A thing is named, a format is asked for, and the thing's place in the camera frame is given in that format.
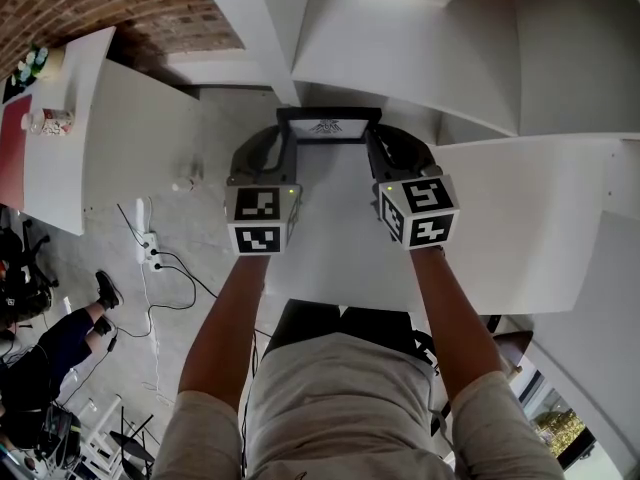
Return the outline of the white metal rack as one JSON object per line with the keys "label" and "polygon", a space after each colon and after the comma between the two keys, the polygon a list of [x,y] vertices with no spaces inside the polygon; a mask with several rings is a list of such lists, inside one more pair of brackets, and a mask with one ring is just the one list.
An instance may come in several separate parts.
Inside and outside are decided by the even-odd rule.
{"label": "white metal rack", "polygon": [[83,464],[98,480],[120,480],[122,475],[121,448],[112,446],[107,423],[116,409],[122,406],[122,397],[114,400],[102,413],[97,422],[81,437],[81,458]]}

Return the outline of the white flowers in pot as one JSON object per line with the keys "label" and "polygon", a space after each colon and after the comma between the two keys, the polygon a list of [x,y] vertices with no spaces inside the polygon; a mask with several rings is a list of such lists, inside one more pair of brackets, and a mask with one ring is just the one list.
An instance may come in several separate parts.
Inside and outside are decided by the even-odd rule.
{"label": "white flowers in pot", "polygon": [[14,87],[26,88],[37,79],[53,79],[60,72],[64,57],[64,48],[49,49],[33,44],[24,59],[18,62],[9,81]]}

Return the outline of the white corner desk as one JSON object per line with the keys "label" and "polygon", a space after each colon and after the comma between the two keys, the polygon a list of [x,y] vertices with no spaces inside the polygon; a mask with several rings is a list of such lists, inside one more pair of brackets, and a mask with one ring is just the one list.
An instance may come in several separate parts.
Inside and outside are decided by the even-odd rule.
{"label": "white corner desk", "polygon": [[[571,310],[601,215],[640,219],[640,140],[529,137],[437,147],[461,211],[446,257],[481,314]],[[273,296],[419,311],[409,254],[372,203],[361,145],[303,146],[299,221],[266,277]]]}

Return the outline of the white power strip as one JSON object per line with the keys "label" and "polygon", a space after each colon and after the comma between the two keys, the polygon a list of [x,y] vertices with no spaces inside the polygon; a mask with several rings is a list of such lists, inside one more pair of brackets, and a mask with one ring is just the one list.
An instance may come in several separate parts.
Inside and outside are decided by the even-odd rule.
{"label": "white power strip", "polygon": [[153,232],[142,235],[142,264],[151,272],[159,272],[163,268],[162,258],[159,252],[157,235]]}

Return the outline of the black framed picture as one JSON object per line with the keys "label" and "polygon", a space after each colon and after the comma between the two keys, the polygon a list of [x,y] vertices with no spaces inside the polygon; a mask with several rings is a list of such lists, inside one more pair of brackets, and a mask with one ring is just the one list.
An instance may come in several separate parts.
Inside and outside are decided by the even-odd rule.
{"label": "black framed picture", "polygon": [[365,133],[382,117],[375,107],[280,108],[276,117],[283,135],[299,143],[363,144]]}

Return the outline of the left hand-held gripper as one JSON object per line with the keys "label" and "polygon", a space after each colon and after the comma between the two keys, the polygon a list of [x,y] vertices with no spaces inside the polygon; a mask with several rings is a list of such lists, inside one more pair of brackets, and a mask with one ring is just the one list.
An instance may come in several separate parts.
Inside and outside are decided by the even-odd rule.
{"label": "left hand-held gripper", "polygon": [[277,125],[252,135],[234,153],[225,187],[225,215],[239,256],[282,254],[297,224],[297,140]]}

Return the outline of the white side cabinet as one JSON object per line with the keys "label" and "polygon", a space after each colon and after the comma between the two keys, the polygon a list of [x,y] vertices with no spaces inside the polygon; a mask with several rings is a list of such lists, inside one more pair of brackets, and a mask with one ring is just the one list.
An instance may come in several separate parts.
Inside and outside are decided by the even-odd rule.
{"label": "white side cabinet", "polygon": [[81,235],[86,217],[117,203],[169,192],[194,154],[197,99],[107,57],[114,28],[68,43],[58,75],[2,103],[31,95],[36,109],[71,111],[66,136],[27,132],[24,212]]}

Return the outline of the large white panel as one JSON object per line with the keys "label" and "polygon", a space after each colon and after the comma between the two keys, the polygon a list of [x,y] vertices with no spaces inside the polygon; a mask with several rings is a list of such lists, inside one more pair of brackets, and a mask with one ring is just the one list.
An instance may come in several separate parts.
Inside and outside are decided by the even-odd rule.
{"label": "large white panel", "polygon": [[603,213],[574,308],[534,316],[531,359],[625,479],[640,479],[640,221]]}

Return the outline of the black folding chair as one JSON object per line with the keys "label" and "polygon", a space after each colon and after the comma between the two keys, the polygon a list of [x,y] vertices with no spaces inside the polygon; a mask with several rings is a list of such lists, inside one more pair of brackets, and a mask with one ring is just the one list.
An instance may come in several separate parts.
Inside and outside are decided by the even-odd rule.
{"label": "black folding chair", "polygon": [[145,466],[152,466],[155,458],[146,449],[145,431],[147,425],[153,420],[154,415],[149,415],[138,427],[129,424],[125,418],[125,410],[120,408],[120,430],[110,431],[109,436],[119,446],[121,459],[128,453],[141,460]]}

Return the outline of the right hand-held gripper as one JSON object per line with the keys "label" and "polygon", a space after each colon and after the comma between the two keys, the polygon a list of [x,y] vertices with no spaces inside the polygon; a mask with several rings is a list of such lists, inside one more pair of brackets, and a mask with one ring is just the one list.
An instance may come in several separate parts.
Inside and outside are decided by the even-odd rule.
{"label": "right hand-held gripper", "polygon": [[[373,206],[391,238],[407,251],[442,247],[459,217],[452,178],[435,166],[426,143],[400,128],[378,126],[377,133],[367,130],[364,137],[375,179]],[[426,170],[392,175],[387,159],[394,168]]]}

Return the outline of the black flat mat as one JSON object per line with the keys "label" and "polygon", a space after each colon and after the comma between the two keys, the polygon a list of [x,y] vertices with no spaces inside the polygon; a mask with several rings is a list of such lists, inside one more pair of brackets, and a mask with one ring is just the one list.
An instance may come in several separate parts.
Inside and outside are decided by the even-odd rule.
{"label": "black flat mat", "polygon": [[21,81],[13,75],[9,76],[5,81],[2,103],[6,103],[11,98],[23,93],[29,86],[33,85],[37,78],[31,76],[26,81]]}

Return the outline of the person's right forearm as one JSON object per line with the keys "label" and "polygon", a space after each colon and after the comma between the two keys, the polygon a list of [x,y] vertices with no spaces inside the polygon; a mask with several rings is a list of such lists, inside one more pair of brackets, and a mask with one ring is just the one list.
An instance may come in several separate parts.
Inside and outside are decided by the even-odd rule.
{"label": "person's right forearm", "polygon": [[499,353],[443,251],[416,249],[411,260],[446,393],[454,400],[475,380],[501,370]]}

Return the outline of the red mat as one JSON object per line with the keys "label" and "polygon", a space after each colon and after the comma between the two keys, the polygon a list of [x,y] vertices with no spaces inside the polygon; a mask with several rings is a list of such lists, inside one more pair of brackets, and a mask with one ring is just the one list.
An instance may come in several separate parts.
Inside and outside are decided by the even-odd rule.
{"label": "red mat", "polygon": [[24,159],[27,132],[22,117],[30,112],[31,95],[4,107],[0,125],[0,203],[24,209]]}

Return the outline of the white shelf hutch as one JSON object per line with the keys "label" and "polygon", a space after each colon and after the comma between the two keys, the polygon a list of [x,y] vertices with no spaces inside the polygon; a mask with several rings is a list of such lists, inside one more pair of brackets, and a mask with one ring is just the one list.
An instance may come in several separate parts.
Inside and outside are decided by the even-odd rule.
{"label": "white shelf hutch", "polygon": [[217,83],[326,85],[439,112],[459,139],[640,141],[640,0],[214,0],[244,54]]}

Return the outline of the person's grey t-shirt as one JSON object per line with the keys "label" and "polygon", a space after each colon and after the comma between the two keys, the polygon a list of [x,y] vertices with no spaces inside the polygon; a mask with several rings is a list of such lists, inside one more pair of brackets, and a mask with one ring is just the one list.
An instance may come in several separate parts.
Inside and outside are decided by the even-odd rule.
{"label": "person's grey t-shirt", "polygon": [[454,465],[428,429],[432,369],[332,334],[262,360],[247,421],[203,393],[181,393],[153,480],[564,480],[500,372],[453,401]]}

